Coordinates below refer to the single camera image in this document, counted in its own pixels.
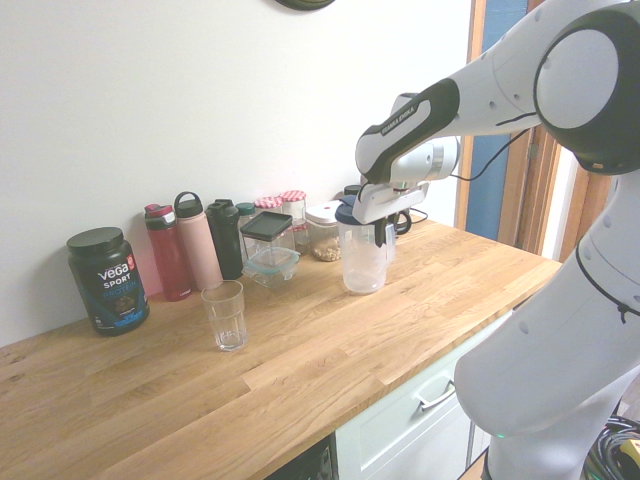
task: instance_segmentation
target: pink water bottle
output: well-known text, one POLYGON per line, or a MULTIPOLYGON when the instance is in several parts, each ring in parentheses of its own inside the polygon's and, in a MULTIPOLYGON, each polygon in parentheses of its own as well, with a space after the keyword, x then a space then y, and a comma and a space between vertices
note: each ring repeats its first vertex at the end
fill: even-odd
POLYGON ((182 192, 176 197, 173 206, 196 286, 198 290, 212 288, 222 281, 222 273, 202 202, 195 193, 182 192), (181 201, 185 195, 192 195, 193 200, 181 201))
POLYGON ((162 292, 169 302, 183 300, 191 293, 191 274, 180 243, 176 214, 171 205, 144 207, 144 223, 151 239, 162 292))

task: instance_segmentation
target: cable bundle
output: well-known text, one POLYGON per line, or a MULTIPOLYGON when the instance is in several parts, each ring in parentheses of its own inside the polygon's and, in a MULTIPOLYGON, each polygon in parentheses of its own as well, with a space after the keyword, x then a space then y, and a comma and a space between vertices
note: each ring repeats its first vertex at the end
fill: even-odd
POLYGON ((591 447, 584 464, 586 480, 636 480, 640 468, 620 448, 625 442, 640 440, 640 424, 613 415, 591 447))

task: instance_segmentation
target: jar of nuts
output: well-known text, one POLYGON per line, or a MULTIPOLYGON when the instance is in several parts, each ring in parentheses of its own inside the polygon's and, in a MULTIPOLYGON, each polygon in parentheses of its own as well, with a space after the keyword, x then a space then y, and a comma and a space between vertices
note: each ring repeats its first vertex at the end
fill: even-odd
POLYGON ((340 260, 340 235, 336 210, 340 200, 323 203, 307 209, 311 255, 323 262, 340 260))

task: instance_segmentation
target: black lid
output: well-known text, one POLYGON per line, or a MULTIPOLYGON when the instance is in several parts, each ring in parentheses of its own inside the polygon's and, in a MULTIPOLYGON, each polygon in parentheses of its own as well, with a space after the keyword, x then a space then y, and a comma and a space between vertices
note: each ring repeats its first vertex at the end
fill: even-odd
POLYGON ((240 210, 240 215, 253 215, 256 213, 256 206, 253 203, 243 202, 236 205, 240 210))
POLYGON ((228 198, 216 198, 216 203, 224 203, 227 207, 233 207, 233 200, 229 200, 228 198))
POLYGON ((234 206, 229 206, 225 200, 216 200, 207 207, 205 213, 219 226, 237 225, 240 218, 240 211, 234 206))
POLYGON ((362 185, 347 185, 344 187, 342 193, 344 195, 357 195, 360 192, 362 185))
POLYGON ((178 218, 191 218, 202 213, 202 202, 193 192, 182 192, 176 197, 176 201, 173 203, 173 208, 176 211, 178 218), (185 195, 193 195, 193 200, 180 201, 185 195))
POLYGON ((336 210, 336 220, 346 225, 364 225, 355 219, 353 216, 353 205, 356 201, 355 195, 347 195, 340 199, 342 205, 336 210))
POLYGON ((87 255, 105 253, 122 245, 124 234, 117 227, 101 227, 87 230, 67 240, 67 248, 71 253, 87 255))
POLYGON ((274 212, 260 212, 240 228, 245 237, 255 238, 264 242, 272 242, 293 223, 291 215, 274 212))

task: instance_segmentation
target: blue panel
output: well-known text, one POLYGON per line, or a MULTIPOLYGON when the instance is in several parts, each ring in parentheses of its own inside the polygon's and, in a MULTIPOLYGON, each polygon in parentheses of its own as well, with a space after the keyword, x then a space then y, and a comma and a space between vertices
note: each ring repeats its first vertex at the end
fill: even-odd
MULTIPOLYGON (((488 0, 482 49, 488 50, 527 13, 527 0, 488 0)), ((509 141, 509 135, 476 137, 472 176, 480 173, 491 157, 509 141)), ((504 193, 509 150, 505 150, 482 177, 471 183, 467 231, 496 240, 504 193)))

